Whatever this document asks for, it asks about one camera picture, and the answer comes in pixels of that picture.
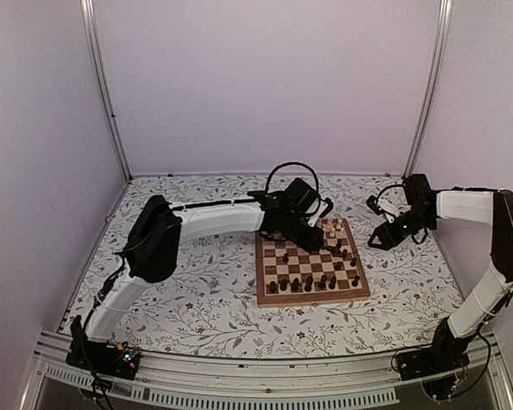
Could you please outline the wooden chess board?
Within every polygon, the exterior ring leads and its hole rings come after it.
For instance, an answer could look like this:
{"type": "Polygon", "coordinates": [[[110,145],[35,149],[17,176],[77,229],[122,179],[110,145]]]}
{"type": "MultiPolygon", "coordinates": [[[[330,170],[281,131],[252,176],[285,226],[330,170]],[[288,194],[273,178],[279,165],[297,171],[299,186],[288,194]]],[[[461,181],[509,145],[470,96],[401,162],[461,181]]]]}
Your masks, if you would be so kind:
{"type": "Polygon", "coordinates": [[[256,299],[260,308],[366,301],[370,289],[346,219],[322,219],[324,247],[309,253],[292,242],[256,235],[256,299]]]}

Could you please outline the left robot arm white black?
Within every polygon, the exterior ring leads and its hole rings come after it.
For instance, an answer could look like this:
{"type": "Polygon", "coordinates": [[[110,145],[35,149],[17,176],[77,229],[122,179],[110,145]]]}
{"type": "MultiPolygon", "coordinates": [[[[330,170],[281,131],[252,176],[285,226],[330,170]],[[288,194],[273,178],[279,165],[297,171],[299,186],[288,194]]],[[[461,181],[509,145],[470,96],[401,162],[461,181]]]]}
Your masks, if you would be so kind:
{"type": "Polygon", "coordinates": [[[311,253],[324,244],[318,219],[333,208],[300,178],[284,190],[253,190],[244,197],[173,205],[152,196],[134,223],[124,248],[116,252],[118,267],[104,280],[86,317],[70,326],[78,358],[91,370],[110,362],[106,345],[112,331],[134,302],[153,284],[170,278],[180,246],[202,237],[233,232],[280,235],[311,253]]]}

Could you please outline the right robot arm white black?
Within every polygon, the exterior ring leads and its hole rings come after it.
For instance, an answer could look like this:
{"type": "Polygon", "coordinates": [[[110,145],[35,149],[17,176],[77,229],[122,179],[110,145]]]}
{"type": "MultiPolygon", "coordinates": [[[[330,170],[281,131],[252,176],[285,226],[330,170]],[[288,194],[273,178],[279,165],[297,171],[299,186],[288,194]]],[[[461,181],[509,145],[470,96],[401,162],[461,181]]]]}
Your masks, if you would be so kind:
{"type": "Polygon", "coordinates": [[[440,220],[487,225],[491,233],[490,261],[480,281],[463,304],[445,320],[437,335],[468,339],[513,296],[513,191],[487,188],[434,190],[419,173],[369,196],[367,206],[385,221],[368,240],[374,249],[390,250],[406,238],[420,243],[440,220]]]}

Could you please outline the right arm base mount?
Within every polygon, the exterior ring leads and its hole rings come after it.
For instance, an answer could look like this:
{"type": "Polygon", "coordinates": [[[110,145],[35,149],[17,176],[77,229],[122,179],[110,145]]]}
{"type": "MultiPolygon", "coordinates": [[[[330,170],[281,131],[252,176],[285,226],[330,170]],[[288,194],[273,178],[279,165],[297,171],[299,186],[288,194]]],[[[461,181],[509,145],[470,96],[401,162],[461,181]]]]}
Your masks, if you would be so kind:
{"type": "MultiPolygon", "coordinates": [[[[454,342],[435,341],[426,347],[404,349],[402,353],[393,355],[391,366],[403,381],[436,376],[456,369],[465,372],[469,364],[468,344],[464,339],[456,339],[454,342]]],[[[452,373],[430,379],[422,383],[422,389],[433,400],[451,399],[457,393],[462,378],[452,373]]]]}

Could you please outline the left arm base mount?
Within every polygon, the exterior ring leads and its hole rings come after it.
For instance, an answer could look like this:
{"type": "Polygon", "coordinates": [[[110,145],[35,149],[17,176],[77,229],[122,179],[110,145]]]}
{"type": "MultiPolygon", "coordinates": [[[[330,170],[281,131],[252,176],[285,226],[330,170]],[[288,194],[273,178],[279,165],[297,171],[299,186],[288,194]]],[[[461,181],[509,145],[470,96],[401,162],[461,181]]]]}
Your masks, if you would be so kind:
{"type": "Polygon", "coordinates": [[[140,362],[141,349],[128,343],[112,345],[88,340],[81,328],[72,331],[72,342],[66,363],[97,375],[134,380],[140,362]]]}

